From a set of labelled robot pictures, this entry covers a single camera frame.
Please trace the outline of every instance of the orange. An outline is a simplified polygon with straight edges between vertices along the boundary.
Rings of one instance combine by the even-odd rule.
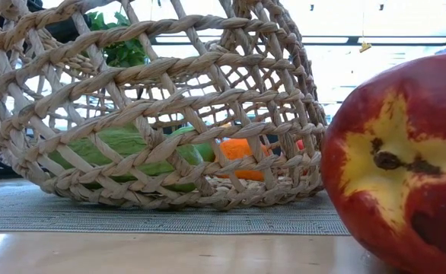
[[[246,139],[229,139],[220,144],[220,149],[228,160],[242,159],[253,154]],[[262,145],[262,149],[265,155],[269,155],[265,145]],[[258,170],[237,170],[235,175],[239,179],[263,181],[263,172]],[[228,178],[228,175],[218,175],[218,177]]]

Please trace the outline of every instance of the woven basket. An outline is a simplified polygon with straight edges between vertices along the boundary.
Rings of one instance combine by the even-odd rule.
[[[171,0],[179,18],[161,21],[137,18],[130,1],[122,0],[131,26],[90,32],[81,15],[111,2],[66,0],[58,8],[30,13],[24,0],[0,0],[5,18],[0,28],[0,151],[17,173],[47,193],[147,209],[270,206],[323,189],[319,147],[324,111],[301,35],[279,0],[220,0],[227,18],[186,15],[180,0]],[[81,36],[61,44],[44,27],[69,18]],[[198,31],[209,28],[221,30],[221,39],[203,43]],[[151,38],[180,32],[199,55],[158,56]],[[100,49],[132,38],[139,39],[150,62],[109,67]],[[71,83],[60,81],[66,75]],[[28,79],[38,81],[36,91],[28,87]],[[145,97],[137,98],[141,89]],[[6,100],[14,101],[13,109]],[[227,115],[222,119],[219,113]],[[124,158],[97,132],[130,123],[148,145]],[[163,134],[164,128],[187,123],[195,130]],[[278,141],[269,143],[269,135]],[[94,166],[79,157],[67,144],[81,138],[90,139],[113,163]],[[246,139],[253,155],[228,160],[218,147],[225,138]],[[298,150],[299,139],[305,150]],[[177,146],[203,142],[211,144],[216,162],[192,166],[176,151]],[[275,155],[275,148],[283,153]],[[47,155],[55,150],[74,168],[52,161]],[[164,159],[174,172],[150,177],[135,169]],[[236,170],[261,170],[265,179],[239,180]],[[137,180],[111,179],[127,172]],[[217,177],[225,174],[228,179]],[[93,182],[101,188],[86,187]],[[188,182],[196,190],[179,193],[164,187]]]

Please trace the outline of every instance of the nectarine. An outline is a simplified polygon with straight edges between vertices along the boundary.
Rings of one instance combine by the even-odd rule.
[[[446,54],[357,87],[325,133],[321,171],[361,245],[407,272],[446,273]]]

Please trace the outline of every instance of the green leaves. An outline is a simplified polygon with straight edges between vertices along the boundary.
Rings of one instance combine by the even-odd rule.
[[[116,23],[104,23],[103,13],[88,13],[91,19],[91,30],[109,30],[114,27],[128,27],[130,21],[120,12],[115,12]],[[147,55],[137,38],[116,42],[103,49],[107,64],[114,67],[128,68],[146,63]]]

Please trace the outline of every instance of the gray placemat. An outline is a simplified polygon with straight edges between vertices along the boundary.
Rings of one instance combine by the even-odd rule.
[[[349,235],[325,192],[269,208],[162,212],[80,204],[35,185],[0,187],[0,231]]]

